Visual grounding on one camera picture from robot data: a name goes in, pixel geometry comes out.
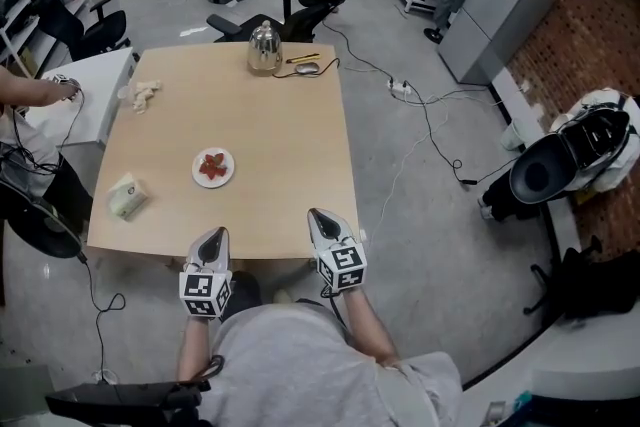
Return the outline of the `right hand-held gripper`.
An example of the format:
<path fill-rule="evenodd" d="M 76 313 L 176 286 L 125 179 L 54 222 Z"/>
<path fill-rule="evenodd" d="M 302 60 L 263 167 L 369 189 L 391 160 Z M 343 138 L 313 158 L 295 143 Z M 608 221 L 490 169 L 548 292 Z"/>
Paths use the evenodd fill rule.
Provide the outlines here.
<path fill-rule="evenodd" d="M 362 286 L 367 260 L 362 244 L 354 239 L 346 220 L 331 211 L 311 208 L 307 223 L 315 251 L 316 271 L 329 292 L 340 294 Z"/>

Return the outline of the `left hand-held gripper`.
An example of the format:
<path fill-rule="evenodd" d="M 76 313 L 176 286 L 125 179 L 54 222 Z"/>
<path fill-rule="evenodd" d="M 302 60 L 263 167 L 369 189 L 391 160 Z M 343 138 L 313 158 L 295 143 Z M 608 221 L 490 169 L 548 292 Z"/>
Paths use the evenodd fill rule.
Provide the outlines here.
<path fill-rule="evenodd" d="M 191 244 L 179 274 L 179 298 L 191 316 L 222 316 L 232 295 L 229 243 L 228 230 L 217 227 Z"/>

